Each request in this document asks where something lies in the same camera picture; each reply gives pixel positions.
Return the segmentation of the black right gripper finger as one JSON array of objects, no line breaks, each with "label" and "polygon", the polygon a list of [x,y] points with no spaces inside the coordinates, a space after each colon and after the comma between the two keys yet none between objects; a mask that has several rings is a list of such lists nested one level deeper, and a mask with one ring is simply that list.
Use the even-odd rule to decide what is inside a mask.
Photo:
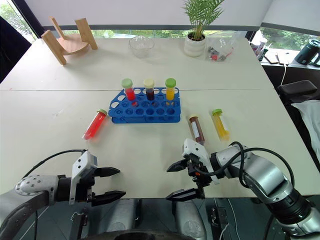
[{"label": "black right gripper finger", "polygon": [[182,160],[179,160],[177,162],[174,162],[172,163],[168,169],[166,170],[168,173],[169,172],[179,172],[179,171],[182,171],[184,170],[185,168],[187,168],[187,165],[188,165],[188,160],[186,159],[182,159]]},{"label": "black right gripper finger", "polygon": [[197,188],[180,189],[170,193],[165,199],[172,202],[185,202],[199,198],[201,195]]}]

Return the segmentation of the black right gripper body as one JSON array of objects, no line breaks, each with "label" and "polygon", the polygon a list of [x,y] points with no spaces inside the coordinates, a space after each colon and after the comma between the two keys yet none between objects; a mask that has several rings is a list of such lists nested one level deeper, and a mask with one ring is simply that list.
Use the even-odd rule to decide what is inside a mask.
[{"label": "black right gripper body", "polygon": [[187,160],[188,175],[192,178],[192,181],[197,185],[197,189],[195,190],[195,197],[197,199],[204,199],[204,187],[209,186],[212,182],[211,176],[204,174],[208,173],[209,171],[207,167],[200,161],[200,158],[194,155],[193,153],[186,154],[185,158]]}]

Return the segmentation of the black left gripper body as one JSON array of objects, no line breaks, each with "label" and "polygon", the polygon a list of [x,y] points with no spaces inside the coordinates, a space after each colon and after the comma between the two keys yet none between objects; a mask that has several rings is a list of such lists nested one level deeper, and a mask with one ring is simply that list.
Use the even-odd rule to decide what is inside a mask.
[{"label": "black left gripper body", "polygon": [[94,203],[97,198],[96,194],[92,191],[92,186],[95,185],[97,169],[91,169],[81,176],[79,183],[76,185],[75,201]]}]

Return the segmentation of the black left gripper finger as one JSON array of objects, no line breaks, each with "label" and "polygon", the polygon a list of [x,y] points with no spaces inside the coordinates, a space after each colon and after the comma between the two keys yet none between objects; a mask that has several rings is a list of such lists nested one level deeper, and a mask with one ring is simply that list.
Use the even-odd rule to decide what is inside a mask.
[{"label": "black left gripper finger", "polygon": [[113,190],[100,195],[92,195],[91,206],[96,207],[112,203],[121,199],[125,194],[125,191]]},{"label": "black left gripper finger", "polygon": [[95,170],[95,176],[104,178],[104,177],[110,177],[113,175],[116,175],[120,173],[121,171],[114,167],[99,167]]}]

